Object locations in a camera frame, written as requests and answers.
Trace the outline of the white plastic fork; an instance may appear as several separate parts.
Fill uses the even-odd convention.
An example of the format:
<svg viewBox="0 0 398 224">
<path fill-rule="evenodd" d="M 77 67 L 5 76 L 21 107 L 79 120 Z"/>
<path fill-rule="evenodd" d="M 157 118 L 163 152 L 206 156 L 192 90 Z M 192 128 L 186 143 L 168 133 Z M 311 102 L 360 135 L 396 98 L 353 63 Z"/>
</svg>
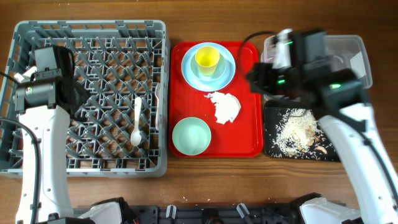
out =
<svg viewBox="0 0 398 224">
<path fill-rule="evenodd" d="M 156 114 L 155 114 L 155 128 L 158 131 L 159 130 L 159 124 L 160 124 L 160 88 L 161 84 L 158 83 L 156 88 L 155 88 L 155 97 L 156 97 Z"/>
</svg>

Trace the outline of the white plastic spoon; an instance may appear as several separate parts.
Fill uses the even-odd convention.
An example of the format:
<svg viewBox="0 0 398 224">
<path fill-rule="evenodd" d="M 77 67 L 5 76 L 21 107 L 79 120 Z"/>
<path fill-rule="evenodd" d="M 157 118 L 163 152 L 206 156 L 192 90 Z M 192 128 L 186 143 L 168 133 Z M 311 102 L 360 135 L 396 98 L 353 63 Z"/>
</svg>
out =
<svg viewBox="0 0 398 224">
<path fill-rule="evenodd" d="M 139 130 L 141 106 L 142 106 L 142 98 L 138 96 L 134 100 L 134 129 L 131 133 L 131 144 L 133 146 L 138 146 L 142 139 Z"/>
</svg>

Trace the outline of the rice food waste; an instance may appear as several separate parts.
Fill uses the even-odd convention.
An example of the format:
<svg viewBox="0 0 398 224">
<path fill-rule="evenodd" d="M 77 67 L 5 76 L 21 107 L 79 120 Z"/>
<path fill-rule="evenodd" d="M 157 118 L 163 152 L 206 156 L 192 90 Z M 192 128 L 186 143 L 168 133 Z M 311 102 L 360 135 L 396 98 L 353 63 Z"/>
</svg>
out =
<svg viewBox="0 0 398 224">
<path fill-rule="evenodd" d="M 315 159 L 316 153 L 327 155 L 322 146 L 323 131 L 318 127 L 313 113 L 305 109 L 287 109 L 276 126 L 276 137 L 271 139 L 271 149 L 276 157 Z"/>
</svg>

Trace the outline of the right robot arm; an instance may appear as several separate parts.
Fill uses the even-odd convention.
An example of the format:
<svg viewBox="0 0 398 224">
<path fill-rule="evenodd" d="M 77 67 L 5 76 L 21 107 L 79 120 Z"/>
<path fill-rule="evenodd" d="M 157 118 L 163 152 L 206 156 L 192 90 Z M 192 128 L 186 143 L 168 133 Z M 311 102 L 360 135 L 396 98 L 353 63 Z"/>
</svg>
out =
<svg viewBox="0 0 398 224">
<path fill-rule="evenodd" d="M 274 68 L 255 63 L 246 79 L 253 92 L 282 107 L 313 111 L 333 144 L 359 202 L 359 211 L 313 198 L 302 203 L 303 221 L 397 223 L 397 174 L 379 137 L 368 94 L 350 69 L 328 62 Z"/>
</svg>

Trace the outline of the white napkin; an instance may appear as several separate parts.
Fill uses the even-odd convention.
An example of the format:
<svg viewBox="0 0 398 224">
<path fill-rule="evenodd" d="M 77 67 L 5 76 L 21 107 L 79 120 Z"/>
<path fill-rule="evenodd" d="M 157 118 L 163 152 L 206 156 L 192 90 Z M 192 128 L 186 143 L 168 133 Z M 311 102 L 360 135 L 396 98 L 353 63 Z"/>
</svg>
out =
<svg viewBox="0 0 398 224">
<path fill-rule="evenodd" d="M 225 124 L 228 121 L 233 123 L 237 118 L 241 109 L 241 104 L 235 96 L 230 93 L 224 94 L 215 91 L 205 95 L 205 98 L 210 99 L 210 101 L 215 105 L 215 117 L 217 123 Z"/>
</svg>

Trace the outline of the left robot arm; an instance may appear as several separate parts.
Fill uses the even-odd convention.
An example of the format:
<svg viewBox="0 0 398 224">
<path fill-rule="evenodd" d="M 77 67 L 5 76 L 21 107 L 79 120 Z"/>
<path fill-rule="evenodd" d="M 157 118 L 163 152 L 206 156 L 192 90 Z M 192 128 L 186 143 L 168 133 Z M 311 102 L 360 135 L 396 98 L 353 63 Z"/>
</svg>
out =
<svg viewBox="0 0 398 224">
<path fill-rule="evenodd" d="M 23 124 L 22 195 L 16 223 L 121 223 L 117 202 L 95 205 L 74 216 L 67 187 L 66 135 L 70 115 L 61 107 L 34 106 Z"/>
</svg>

